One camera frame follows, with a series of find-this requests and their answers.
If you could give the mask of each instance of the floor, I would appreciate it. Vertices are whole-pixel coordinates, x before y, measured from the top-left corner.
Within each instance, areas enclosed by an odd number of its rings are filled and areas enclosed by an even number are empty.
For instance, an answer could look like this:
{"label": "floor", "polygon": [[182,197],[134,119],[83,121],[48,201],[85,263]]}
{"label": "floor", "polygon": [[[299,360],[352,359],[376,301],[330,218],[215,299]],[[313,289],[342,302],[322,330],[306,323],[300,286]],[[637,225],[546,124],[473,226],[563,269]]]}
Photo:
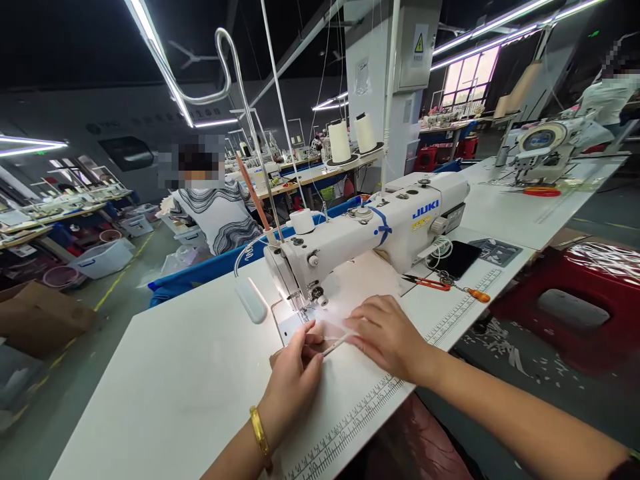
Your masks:
{"label": "floor", "polygon": [[[487,136],[478,156],[488,156],[499,143],[499,135]],[[634,178],[635,159],[625,166],[627,173],[610,179],[603,193],[594,195],[568,225],[589,234],[609,238],[640,249],[640,187]],[[19,418],[0,435],[0,478],[47,480],[73,432],[82,412],[116,350],[132,316],[145,310],[151,298],[146,283],[157,275],[167,254],[178,247],[164,224],[153,233],[133,240],[137,256],[129,268],[110,277],[92,281],[72,295],[86,305],[99,305],[95,328],[78,338],[59,360],[52,357],[34,380],[31,395],[16,406]],[[506,356],[497,355],[483,339],[468,332],[456,351],[476,366],[567,410],[628,445],[640,445],[640,387],[637,368],[625,366],[617,376],[594,380],[571,370],[544,374],[541,359],[552,362],[555,352],[544,342],[504,319],[508,341],[520,353],[526,376],[512,368]],[[419,392],[427,406],[476,460],[487,478],[531,478],[515,459],[480,426],[462,416],[430,392]]]}

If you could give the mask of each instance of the orange scissors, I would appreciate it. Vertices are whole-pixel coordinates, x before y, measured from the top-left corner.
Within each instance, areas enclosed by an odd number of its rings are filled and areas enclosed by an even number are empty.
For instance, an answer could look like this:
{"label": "orange scissors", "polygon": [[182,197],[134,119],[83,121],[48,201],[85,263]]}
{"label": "orange scissors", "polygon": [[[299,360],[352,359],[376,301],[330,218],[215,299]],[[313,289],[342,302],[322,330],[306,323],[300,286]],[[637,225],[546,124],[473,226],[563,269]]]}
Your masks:
{"label": "orange scissors", "polygon": [[534,197],[559,197],[562,195],[560,190],[552,187],[527,187],[521,190],[508,190],[503,193],[524,193]]}
{"label": "orange scissors", "polygon": [[434,280],[428,280],[414,275],[402,275],[402,279],[415,283],[416,285],[422,285],[424,287],[430,287],[436,290],[449,291],[451,286],[446,283],[436,282]]}

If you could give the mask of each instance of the smartphone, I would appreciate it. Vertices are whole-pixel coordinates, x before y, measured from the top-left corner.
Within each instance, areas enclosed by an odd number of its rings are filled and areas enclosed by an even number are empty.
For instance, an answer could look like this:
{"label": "smartphone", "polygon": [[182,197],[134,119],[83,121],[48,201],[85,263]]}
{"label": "smartphone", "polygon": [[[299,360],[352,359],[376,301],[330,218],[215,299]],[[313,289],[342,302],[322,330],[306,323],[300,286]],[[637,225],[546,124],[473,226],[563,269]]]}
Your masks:
{"label": "smartphone", "polygon": [[[480,258],[482,249],[474,247],[468,243],[463,243],[458,240],[451,242],[453,249],[448,257],[440,259],[437,266],[437,270],[446,271],[452,279],[460,280],[469,267]],[[436,264],[437,260],[433,257],[429,260],[430,268]]]}

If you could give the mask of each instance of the bracelet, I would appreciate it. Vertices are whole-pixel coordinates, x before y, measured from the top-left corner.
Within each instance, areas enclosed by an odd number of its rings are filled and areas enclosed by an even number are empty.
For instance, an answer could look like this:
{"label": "bracelet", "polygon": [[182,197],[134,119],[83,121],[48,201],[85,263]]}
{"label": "bracelet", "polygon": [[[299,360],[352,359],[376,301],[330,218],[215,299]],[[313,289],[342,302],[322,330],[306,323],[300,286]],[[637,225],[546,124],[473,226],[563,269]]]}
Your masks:
{"label": "bracelet", "polygon": [[265,458],[269,458],[269,444],[267,443],[265,430],[262,428],[258,409],[253,406],[249,409],[249,412],[251,413],[251,424],[253,425],[253,432],[255,434],[255,439],[258,442],[258,446],[260,447],[260,450],[262,450]]}

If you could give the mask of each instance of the wooden stick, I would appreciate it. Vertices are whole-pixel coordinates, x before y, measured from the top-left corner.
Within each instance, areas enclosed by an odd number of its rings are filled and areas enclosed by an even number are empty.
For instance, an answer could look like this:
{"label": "wooden stick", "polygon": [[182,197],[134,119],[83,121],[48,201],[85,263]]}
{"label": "wooden stick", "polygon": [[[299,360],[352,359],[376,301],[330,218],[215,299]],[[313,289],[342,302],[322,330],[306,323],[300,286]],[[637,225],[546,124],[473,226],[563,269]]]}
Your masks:
{"label": "wooden stick", "polygon": [[[258,215],[260,216],[262,225],[264,226],[265,230],[271,230],[271,227],[269,226],[269,222],[267,221],[267,216],[265,215],[265,211],[262,208],[262,202],[260,202],[260,198],[258,198],[258,195],[253,189],[253,184],[251,183],[251,179],[249,178],[249,172],[247,172],[247,168],[245,167],[244,162],[242,162],[242,160],[240,159],[240,156],[237,153],[235,154],[235,159],[238,162],[238,168],[240,168],[240,173],[242,173],[242,178],[244,178],[245,183],[247,184],[247,188],[249,189],[249,194],[253,199],[255,207],[258,209]],[[265,172],[265,181],[269,181],[267,172]]]}

